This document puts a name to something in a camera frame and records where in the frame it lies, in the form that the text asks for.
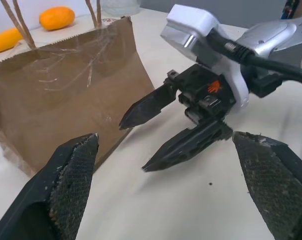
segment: white table surface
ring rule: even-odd
[[[160,38],[165,18],[145,9],[132,17],[137,50],[155,87],[171,69],[193,64]],[[224,28],[235,39],[245,31]],[[192,126],[184,109],[176,101],[134,129],[97,170],[77,240],[274,239],[248,194],[231,140],[168,170],[141,170],[166,140]],[[227,123],[286,142],[302,158],[302,85],[287,82],[264,99],[251,96],[247,109]],[[0,150],[0,218],[27,180]]]

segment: brown paper bag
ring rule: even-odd
[[[0,62],[0,144],[32,175],[60,144],[98,133],[99,166],[126,136],[124,113],[152,90],[130,18],[15,55]]]

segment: robotic arm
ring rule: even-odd
[[[230,112],[244,109],[249,93],[263,98],[283,81],[302,83],[302,17],[258,24],[237,41],[229,39],[208,11],[175,5],[161,37],[194,60],[181,74],[172,70],[164,84],[132,105],[120,129],[133,128],[155,117],[176,99],[197,126],[185,129],[154,154],[146,172],[187,161],[233,130],[224,123]]]

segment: white wall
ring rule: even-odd
[[[7,0],[14,12],[12,0]],[[39,26],[39,15],[46,9],[51,7],[66,6],[71,8],[76,16],[89,14],[89,10],[85,4],[85,0],[18,0],[17,1],[23,19],[29,29]],[[91,0],[93,9],[96,9],[96,0]],[[6,14],[4,7],[0,1],[0,32],[14,27],[11,19]]]

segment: orange logo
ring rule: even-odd
[[[212,93],[217,93],[220,89],[221,89],[220,81],[216,80],[209,85],[207,91],[212,94]]]

